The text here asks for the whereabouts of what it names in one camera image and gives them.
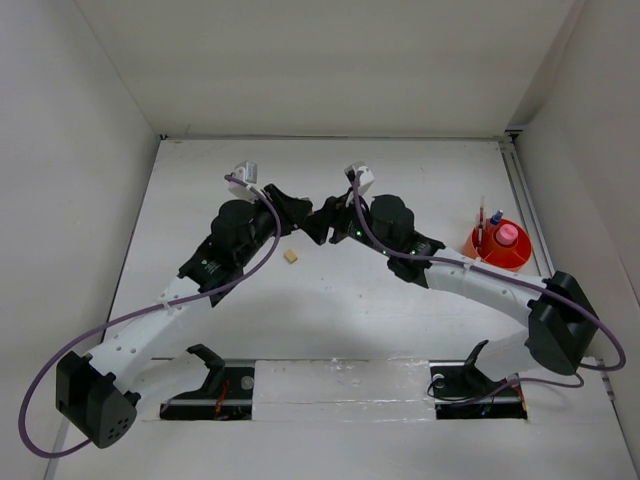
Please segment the clear spray bottle blue cap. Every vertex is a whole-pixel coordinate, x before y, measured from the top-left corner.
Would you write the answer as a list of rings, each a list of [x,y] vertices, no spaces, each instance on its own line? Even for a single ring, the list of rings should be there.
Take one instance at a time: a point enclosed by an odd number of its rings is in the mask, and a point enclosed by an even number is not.
[[[504,215],[504,211],[503,210],[498,210],[496,211],[490,218],[488,221],[488,229],[489,230],[494,230],[496,227],[498,227],[500,225],[500,222],[503,218]]]

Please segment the yellow eraser cube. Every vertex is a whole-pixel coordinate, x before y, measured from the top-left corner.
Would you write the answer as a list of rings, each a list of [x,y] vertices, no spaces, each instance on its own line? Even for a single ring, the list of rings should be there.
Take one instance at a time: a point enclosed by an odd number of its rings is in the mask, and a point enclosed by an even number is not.
[[[289,264],[293,264],[298,260],[297,255],[291,251],[291,250],[287,250],[284,252],[283,254],[283,258],[289,263]]]

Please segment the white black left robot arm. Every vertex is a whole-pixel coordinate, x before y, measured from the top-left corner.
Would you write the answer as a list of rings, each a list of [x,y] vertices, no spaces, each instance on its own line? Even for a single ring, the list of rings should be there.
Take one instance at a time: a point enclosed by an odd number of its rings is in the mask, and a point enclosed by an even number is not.
[[[86,354],[58,361],[56,407],[96,447],[121,440],[146,406],[184,393],[228,393],[224,360],[196,338],[206,310],[250,276],[246,267],[265,243],[276,245],[312,211],[309,199],[274,185],[249,192],[251,200],[220,207],[157,304],[123,319],[121,330]]]

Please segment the red ink pen refill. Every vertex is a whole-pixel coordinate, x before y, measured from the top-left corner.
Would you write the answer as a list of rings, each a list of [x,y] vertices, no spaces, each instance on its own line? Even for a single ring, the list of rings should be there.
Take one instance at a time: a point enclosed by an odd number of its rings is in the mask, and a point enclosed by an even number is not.
[[[480,206],[479,206],[477,238],[476,238],[476,250],[478,253],[482,251],[482,247],[484,245],[484,240],[485,240],[485,232],[486,232],[485,202],[486,202],[486,197],[482,195],[480,199]]]

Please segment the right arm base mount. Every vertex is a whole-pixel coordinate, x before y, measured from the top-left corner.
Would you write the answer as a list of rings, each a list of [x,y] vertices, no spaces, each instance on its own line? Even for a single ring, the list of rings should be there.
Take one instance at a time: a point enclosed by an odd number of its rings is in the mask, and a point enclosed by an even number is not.
[[[488,343],[478,343],[464,360],[430,364],[426,395],[434,400],[437,420],[528,419],[519,386],[495,393],[507,380],[492,381],[476,368],[478,355]]]

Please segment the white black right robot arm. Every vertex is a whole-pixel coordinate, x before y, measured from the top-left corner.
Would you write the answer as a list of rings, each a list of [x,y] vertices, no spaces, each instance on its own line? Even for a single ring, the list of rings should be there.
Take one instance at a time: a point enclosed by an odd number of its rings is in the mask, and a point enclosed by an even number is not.
[[[595,311],[578,281],[557,271],[550,278],[521,275],[480,264],[428,238],[414,227],[414,214],[395,195],[354,204],[347,195],[330,197],[303,223],[319,245],[350,237],[385,255],[401,280],[460,295],[519,322],[522,331],[481,341],[462,381],[483,394],[513,373],[541,366],[571,376],[580,368],[597,331]]]

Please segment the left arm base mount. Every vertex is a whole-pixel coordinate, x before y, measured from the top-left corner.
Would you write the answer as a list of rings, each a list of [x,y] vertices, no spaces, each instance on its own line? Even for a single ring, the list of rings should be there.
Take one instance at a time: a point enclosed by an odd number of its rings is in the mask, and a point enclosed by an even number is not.
[[[224,360],[208,347],[197,344],[187,352],[207,369],[198,388],[166,402],[159,418],[167,421],[249,421],[252,419],[255,360]]]

